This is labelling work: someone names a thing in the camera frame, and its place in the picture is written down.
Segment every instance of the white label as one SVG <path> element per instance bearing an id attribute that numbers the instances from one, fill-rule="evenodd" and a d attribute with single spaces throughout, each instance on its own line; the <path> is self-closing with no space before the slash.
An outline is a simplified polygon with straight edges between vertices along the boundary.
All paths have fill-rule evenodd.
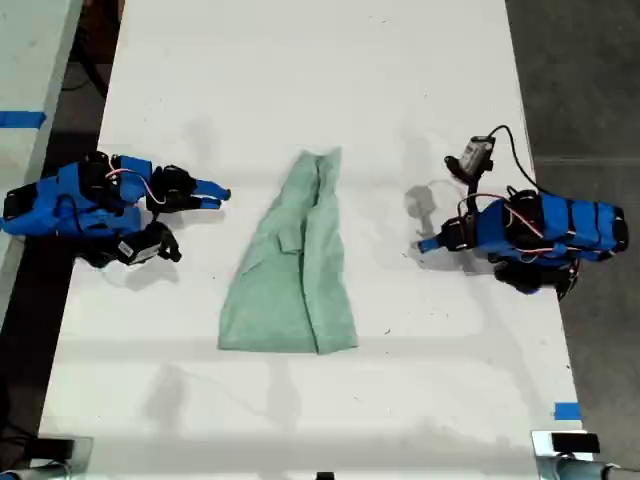
<path id="1" fill-rule="evenodd" d="M 130 257 L 131 255 L 133 255 L 133 248 L 131 248 L 129 245 L 127 245 L 124 242 L 120 242 L 118 244 L 118 250 L 124 253 L 127 257 Z"/>

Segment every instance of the black cable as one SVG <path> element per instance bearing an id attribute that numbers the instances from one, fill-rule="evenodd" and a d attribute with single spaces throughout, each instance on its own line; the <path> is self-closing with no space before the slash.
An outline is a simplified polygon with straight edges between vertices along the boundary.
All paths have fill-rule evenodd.
<path id="1" fill-rule="evenodd" d="M 80 90 L 81 88 L 86 87 L 87 85 L 89 85 L 90 82 L 91 82 L 91 80 L 87 79 L 84 82 L 80 82 L 80 84 L 78 84 L 78 85 L 74 85 L 73 87 L 63 87 L 62 91 L 63 92 L 75 92 L 76 90 Z"/>
<path id="2" fill-rule="evenodd" d="M 493 137 L 493 135 L 500 131 L 500 130 L 505 130 L 507 132 L 507 135 L 509 135 L 509 142 L 511 143 L 511 153 L 513 154 L 513 159 L 516 162 L 516 165 L 518 166 L 518 169 L 520 170 L 520 173 L 522 173 L 522 175 L 524 175 L 524 178 L 526 178 L 529 183 L 531 185 L 533 185 L 534 187 L 536 187 L 540 192 L 542 193 L 546 193 L 547 195 L 552 195 L 551 192 L 549 192 L 547 189 L 542 188 L 540 185 L 538 185 L 535 180 L 533 180 L 533 178 L 531 178 L 529 176 L 529 174 L 525 171 L 524 168 L 522 168 L 522 164 L 520 163 L 520 160 L 518 159 L 518 154 L 516 153 L 516 142 L 513 139 L 513 133 L 511 132 L 511 129 L 509 128 L 508 125 L 499 125 L 496 128 L 494 128 L 493 130 L 491 130 L 491 133 L 489 133 L 489 135 L 487 135 L 487 137 Z"/>
<path id="3" fill-rule="evenodd" d="M 56 206 L 53 209 L 54 214 L 56 216 L 58 215 L 58 210 L 60 209 L 60 205 L 62 204 L 62 200 L 65 199 L 65 198 L 68 198 L 69 200 L 71 200 L 71 206 L 73 207 L 73 220 L 75 221 L 76 228 L 78 229 L 78 233 L 80 233 L 80 235 L 82 235 L 84 237 L 84 230 L 82 229 L 82 225 L 80 225 L 80 218 L 78 218 L 78 205 L 76 204 L 75 198 L 73 198 L 68 193 L 63 193 L 62 195 L 60 195 L 58 197 L 58 199 L 56 200 Z"/>

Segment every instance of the green towel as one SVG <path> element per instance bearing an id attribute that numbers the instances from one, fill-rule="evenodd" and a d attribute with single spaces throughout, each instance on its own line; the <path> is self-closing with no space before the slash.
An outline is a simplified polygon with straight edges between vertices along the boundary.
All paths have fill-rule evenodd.
<path id="1" fill-rule="evenodd" d="M 340 150 L 303 152 L 260 222 L 220 318 L 218 347 L 331 353 L 357 346 L 342 282 Z"/>

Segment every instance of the red wire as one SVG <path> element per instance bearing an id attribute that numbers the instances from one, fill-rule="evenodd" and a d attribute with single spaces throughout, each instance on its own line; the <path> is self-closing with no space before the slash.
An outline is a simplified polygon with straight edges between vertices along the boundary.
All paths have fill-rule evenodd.
<path id="1" fill-rule="evenodd" d="M 494 193 L 473 193 L 473 194 L 469 195 L 466 198 L 463 198 L 462 200 L 460 200 L 458 202 L 458 207 L 457 207 L 458 208 L 458 216 L 462 216 L 461 213 L 460 213 L 460 205 L 462 205 L 464 202 L 466 202 L 471 197 L 499 198 L 501 200 L 504 200 L 506 204 L 510 203 L 509 199 L 507 197 L 503 196 L 503 195 L 497 195 L 497 194 L 494 194 Z M 531 225 L 531 223 L 529 223 L 529 221 L 524 217 L 524 215 L 522 215 L 521 213 L 518 213 L 513 208 L 511 208 L 509 205 L 505 205 L 504 208 L 509 210 L 509 212 L 511 212 L 512 215 L 515 215 L 522 223 L 524 223 L 529 228 L 529 230 L 531 230 L 533 233 L 535 233 L 538 236 L 538 238 L 544 238 L 544 235 L 542 234 L 542 232 L 540 232 L 540 230 L 538 230 L 536 227 Z"/>

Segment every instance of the white wire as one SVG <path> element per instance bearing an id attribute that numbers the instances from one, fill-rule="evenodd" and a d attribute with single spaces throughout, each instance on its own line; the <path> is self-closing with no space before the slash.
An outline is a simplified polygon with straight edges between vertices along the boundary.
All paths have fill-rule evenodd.
<path id="1" fill-rule="evenodd" d="M 158 203 L 158 204 L 160 204 L 160 205 L 164 205 L 165 204 L 165 200 L 160 201 L 160 200 L 158 200 L 156 198 L 156 196 L 151 191 L 151 187 L 149 186 L 147 181 L 144 179 L 144 177 L 142 175 L 140 175 L 135 170 L 130 170 L 128 168 L 117 168 L 117 169 L 111 170 L 109 173 L 107 173 L 105 175 L 105 178 L 109 178 L 109 177 L 112 177 L 114 175 L 120 175 L 122 173 L 133 173 L 134 175 L 138 176 L 138 178 L 140 178 L 140 180 L 142 180 L 142 183 L 144 183 L 144 187 L 147 189 L 147 192 L 149 192 L 149 196 L 153 199 L 153 201 Z"/>

